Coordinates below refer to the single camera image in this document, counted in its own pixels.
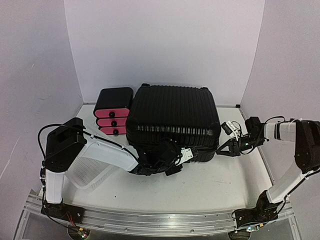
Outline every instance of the gray wall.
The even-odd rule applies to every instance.
[[[320,120],[320,2],[265,2],[253,69],[241,107],[247,117]],[[294,160],[294,144],[262,147],[278,180]],[[305,240],[320,235],[320,174],[290,197]]]
[[[1,1],[0,26],[0,239],[9,240],[41,185],[38,130],[83,101],[63,0]]]
[[[64,2],[85,102],[141,83],[206,86],[217,104],[241,102],[265,0]]]

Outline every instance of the suitcase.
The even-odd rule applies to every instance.
[[[138,151],[150,151],[172,139],[195,147],[194,162],[208,162],[219,146],[221,127],[211,92],[206,87],[143,84],[126,121],[126,137]]]

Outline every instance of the pink drawer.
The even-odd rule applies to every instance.
[[[99,118],[125,118],[128,117],[130,110],[128,108],[98,109],[94,115]]]
[[[118,127],[101,127],[100,131],[107,135],[119,135],[119,134],[126,134],[126,127],[125,126],[118,126]]]
[[[119,118],[100,118],[96,120],[99,127],[121,127],[126,126],[126,117]]]

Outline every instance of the table surface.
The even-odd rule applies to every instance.
[[[77,117],[95,124],[94,105],[83,105]],[[238,108],[218,107],[220,122],[237,121],[245,130]],[[122,144],[125,135],[112,136]],[[220,145],[229,137],[221,132]],[[94,191],[77,189],[66,178],[65,203],[124,211],[189,213],[235,210],[254,207],[258,196],[271,187],[263,159],[257,149],[248,155],[227,157],[215,155],[205,163],[184,164],[181,172],[139,176],[117,169]]]

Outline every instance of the ribbed suitcase shell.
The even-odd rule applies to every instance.
[[[136,149],[151,150],[170,138],[181,147],[196,147],[195,162],[213,158],[220,132],[215,101],[206,87],[143,84],[126,121],[126,137]]]

